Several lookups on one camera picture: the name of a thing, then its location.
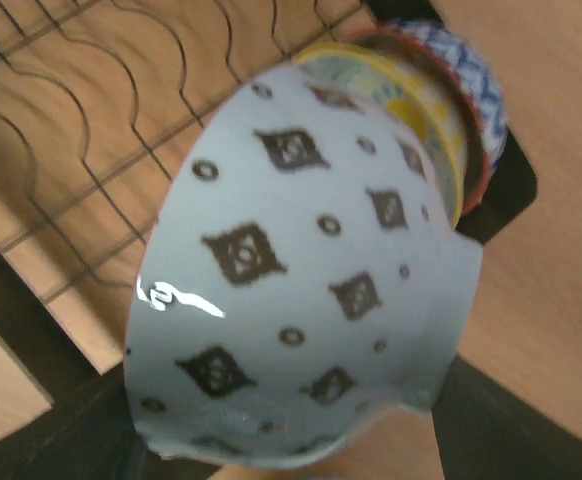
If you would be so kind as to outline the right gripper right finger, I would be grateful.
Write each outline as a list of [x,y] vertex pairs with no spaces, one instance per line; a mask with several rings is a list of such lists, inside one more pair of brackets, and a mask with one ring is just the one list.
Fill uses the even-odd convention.
[[447,479],[582,479],[582,439],[460,357],[432,414]]

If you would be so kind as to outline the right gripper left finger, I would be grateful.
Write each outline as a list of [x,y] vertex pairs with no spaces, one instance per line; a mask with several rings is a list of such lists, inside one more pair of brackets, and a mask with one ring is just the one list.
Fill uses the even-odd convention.
[[0,480],[208,479],[218,470],[148,451],[133,426],[120,367],[0,440]]

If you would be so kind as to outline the red rimmed dotted bowl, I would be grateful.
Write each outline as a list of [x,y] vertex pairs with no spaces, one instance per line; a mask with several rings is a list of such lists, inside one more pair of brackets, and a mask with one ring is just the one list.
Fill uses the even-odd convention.
[[215,114],[159,212],[127,324],[136,430],[164,457],[295,469],[432,410],[482,246],[414,133],[306,68]]

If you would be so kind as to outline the black wire dish rack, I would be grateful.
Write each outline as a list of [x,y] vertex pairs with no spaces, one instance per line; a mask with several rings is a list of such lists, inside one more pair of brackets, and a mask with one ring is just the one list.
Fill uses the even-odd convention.
[[159,206],[220,104],[437,1],[0,1],[0,343],[49,404],[121,357]]

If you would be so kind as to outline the yellow rimmed sun bowl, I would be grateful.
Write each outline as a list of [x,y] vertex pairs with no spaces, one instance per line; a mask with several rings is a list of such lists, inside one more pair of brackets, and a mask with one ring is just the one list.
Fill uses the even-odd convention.
[[411,128],[435,167],[447,216],[456,226],[463,210],[469,149],[450,95],[408,62],[352,44],[317,44],[297,54],[294,62],[373,100]]

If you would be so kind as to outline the blue white patterned bowl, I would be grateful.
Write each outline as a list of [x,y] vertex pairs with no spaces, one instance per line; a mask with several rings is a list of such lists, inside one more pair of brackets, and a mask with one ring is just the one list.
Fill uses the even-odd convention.
[[504,96],[489,66],[461,36],[432,20],[395,20],[356,33],[349,42],[413,66],[451,101],[468,148],[462,212],[475,209],[508,136]]

